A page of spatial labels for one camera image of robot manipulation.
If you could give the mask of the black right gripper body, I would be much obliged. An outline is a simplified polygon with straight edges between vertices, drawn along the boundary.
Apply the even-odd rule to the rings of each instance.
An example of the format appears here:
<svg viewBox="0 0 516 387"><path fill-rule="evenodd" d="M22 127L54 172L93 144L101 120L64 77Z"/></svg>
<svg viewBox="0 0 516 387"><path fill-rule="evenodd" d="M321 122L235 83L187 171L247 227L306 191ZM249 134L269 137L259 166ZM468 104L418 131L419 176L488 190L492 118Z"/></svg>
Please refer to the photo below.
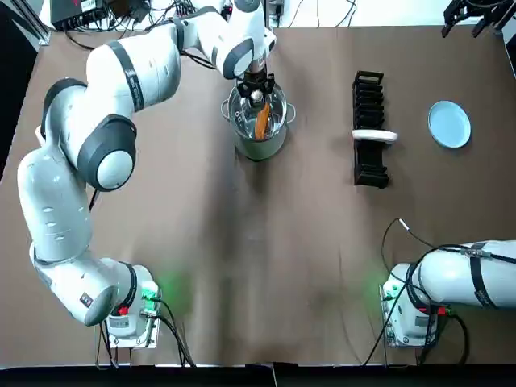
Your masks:
<svg viewBox="0 0 516 387"><path fill-rule="evenodd" d="M503 1L450 1L444 10L445 20L465 20L470 17L482 16L488 10L503 5Z"/></svg>

